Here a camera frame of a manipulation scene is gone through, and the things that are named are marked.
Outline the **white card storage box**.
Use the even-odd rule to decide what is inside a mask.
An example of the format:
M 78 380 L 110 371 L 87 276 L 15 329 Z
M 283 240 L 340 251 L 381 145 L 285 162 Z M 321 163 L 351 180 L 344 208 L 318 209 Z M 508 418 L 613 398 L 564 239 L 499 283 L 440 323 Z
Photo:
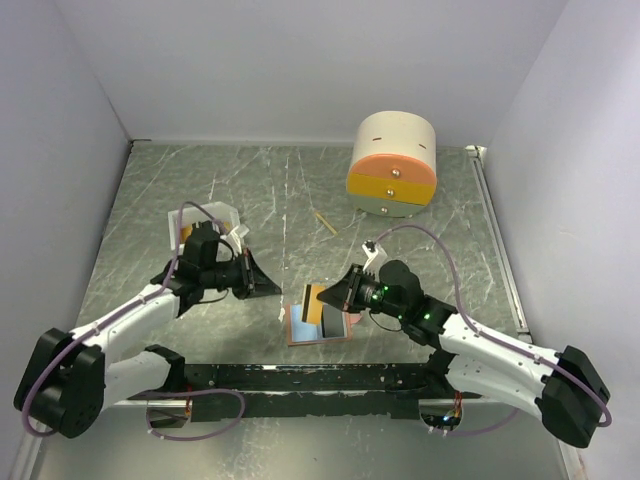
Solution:
M 187 205 L 182 210 L 181 223 L 178 222 L 178 210 L 169 211 L 167 213 L 169 248 L 171 250 L 175 249 L 176 239 L 180 240 L 180 230 L 184 227 L 192 226 L 196 223 L 217 220 L 222 223 L 222 227 L 215 226 L 214 229 L 218 232 L 229 232 L 232 228 L 240 224 L 238 210 L 224 202 L 215 201 L 203 204 L 202 208 L 205 210 L 205 213 L 194 206 Z M 180 247 L 183 247 L 183 245 L 184 243 L 180 240 Z

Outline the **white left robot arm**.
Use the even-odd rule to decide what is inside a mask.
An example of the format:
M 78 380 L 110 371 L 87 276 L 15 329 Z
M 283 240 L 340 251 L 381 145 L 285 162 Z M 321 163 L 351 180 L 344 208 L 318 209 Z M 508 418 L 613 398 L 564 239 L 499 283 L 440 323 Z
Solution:
M 122 355 L 146 333 L 202 304 L 208 290 L 238 300 L 281 294 L 242 240 L 237 229 L 222 235 L 210 221 L 195 224 L 165 268 L 128 302 L 72 331 L 42 334 L 13 400 L 25 430 L 34 434 L 31 423 L 38 421 L 49 434 L 75 438 L 122 400 L 185 396 L 182 355 L 160 345 Z

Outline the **pink leather card holder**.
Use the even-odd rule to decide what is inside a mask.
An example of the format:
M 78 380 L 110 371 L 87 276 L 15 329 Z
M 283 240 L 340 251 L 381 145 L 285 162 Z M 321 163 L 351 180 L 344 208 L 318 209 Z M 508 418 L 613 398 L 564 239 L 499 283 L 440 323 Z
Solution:
M 346 327 L 346 337 L 338 339 L 324 339 L 321 324 L 310 325 L 301 321 L 302 305 L 294 304 L 288 306 L 286 315 L 287 344 L 292 346 L 303 346 L 313 344 L 326 344 L 349 341 L 353 337 L 352 327 L 362 319 L 361 314 L 343 313 Z

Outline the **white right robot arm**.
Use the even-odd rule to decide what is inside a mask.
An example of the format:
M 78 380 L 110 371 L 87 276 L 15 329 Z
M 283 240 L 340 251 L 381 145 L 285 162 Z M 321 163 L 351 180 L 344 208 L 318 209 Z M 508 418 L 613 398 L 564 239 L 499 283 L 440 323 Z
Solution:
M 349 314 L 393 317 L 410 340 L 433 348 L 444 363 L 425 372 L 424 384 L 435 397 L 456 390 L 498 400 L 576 448 L 588 447 L 595 431 L 612 423 L 609 390 L 586 353 L 536 346 L 484 326 L 426 294 L 399 260 L 377 274 L 354 264 L 317 298 Z

